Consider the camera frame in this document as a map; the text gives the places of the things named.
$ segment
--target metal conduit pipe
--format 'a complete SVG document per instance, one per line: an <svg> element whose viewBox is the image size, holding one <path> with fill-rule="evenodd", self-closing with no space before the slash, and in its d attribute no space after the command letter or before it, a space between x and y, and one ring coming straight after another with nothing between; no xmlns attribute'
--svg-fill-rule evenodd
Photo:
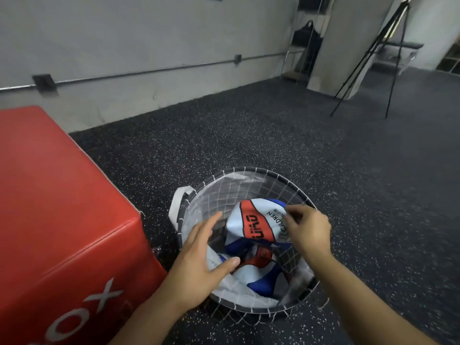
<svg viewBox="0 0 460 345"><path fill-rule="evenodd" d="M289 54L302 53L303 51L304 50L292 51L292 52L289 52ZM89 81L97 81L97 80L105 80L105 79L114 79L114 78L123 77L123 76L159 73L161 71L170 71L170 70L178 70L178 69L206 67L206 66L216 65L216 64L225 64L225 63L238 64L239 62L246 61L246 60L261 59L261 58L267 58L267 57L277 57L277 56L283 56L283 55L287 55L287 52L279 52L279 53L273 53L273 54L263 54L261 56L252 56L252 57L241 57L240 55L236 55L234 57L234 59L227 59L227 60L222 60L222 61L217 61L217 62L208 62L208 63L199 63L199 64L187 64L187 65L180 65L180 66L168 67L168 68L160 68L160 69L130 71L130 72L126 72L126 73L109 74L109 75L101 75L101 76L90 76L90 77L84 77L84 78L81 78L81 79L55 81L54 83L56 84L56 86L61 86L61 85L68 85L68 84L74 84L74 83L80 83L80 82L89 82ZM1 92L10 92L10 91L19 91L19 90L23 90L23 89L36 88L36 87L37 87L36 84L22 85L22 86L11 86L11 87L1 87L0 88L0 93Z"/></svg>

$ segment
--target laundry basket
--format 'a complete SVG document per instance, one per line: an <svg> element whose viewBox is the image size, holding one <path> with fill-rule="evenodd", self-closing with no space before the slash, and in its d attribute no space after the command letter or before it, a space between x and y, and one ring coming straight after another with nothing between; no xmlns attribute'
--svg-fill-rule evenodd
<svg viewBox="0 0 460 345"><path fill-rule="evenodd" d="M178 232L179 247L192 227L218 211L223 216L213 227L207 247L207 263L215 268L221 260L213 247L222 239L225 222L236 204L254 198L270 198L292 204L315 207L307 195L283 176L256 167L233 167L220 171L195 188L176 190L169 218ZM292 275L289 290L282 300L258 295L232 275L225 277L205 303L205 308L219 319L251 325L272 322L280 316L289 316L292 308L304 301L315 302L320 309L328 299L319 288L318 280L296 250L291 247L277 251L278 263L283 271Z"/></svg>

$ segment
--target forearm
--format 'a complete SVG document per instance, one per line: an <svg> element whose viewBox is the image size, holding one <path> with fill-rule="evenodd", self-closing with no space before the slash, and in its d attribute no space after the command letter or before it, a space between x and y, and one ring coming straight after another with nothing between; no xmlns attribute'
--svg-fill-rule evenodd
<svg viewBox="0 0 460 345"><path fill-rule="evenodd" d="M161 288L137 308L109 345L160 345L182 316Z"/></svg>
<svg viewBox="0 0 460 345"><path fill-rule="evenodd" d="M312 265L355 344L436 344L395 313L331 254L317 258Z"/></svg>

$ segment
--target red plyo box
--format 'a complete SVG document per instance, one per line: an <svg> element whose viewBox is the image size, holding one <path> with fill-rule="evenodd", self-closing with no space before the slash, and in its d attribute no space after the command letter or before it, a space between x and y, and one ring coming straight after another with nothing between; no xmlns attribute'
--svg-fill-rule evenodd
<svg viewBox="0 0 460 345"><path fill-rule="evenodd" d="M0 111L0 165L0 343L107 343L166 276L139 212L41 108Z"/></svg>

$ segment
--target basket handle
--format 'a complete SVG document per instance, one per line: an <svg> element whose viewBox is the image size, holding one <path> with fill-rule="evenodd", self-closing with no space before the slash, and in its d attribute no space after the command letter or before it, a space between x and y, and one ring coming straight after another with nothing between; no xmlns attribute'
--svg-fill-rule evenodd
<svg viewBox="0 0 460 345"><path fill-rule="evenodd" d="M180 209L180 204L182 202L182 198L184 197L185 194L190 195L192 191L195 189L192 186L182 186L181 188L178 188L176 192L174 193L174 196L172 197L173 200L171 201L171 206L169 207L169 220L171 221L172 225L178 230L178 224L177 224L177 215L179 214L179 209Z"/></svg>

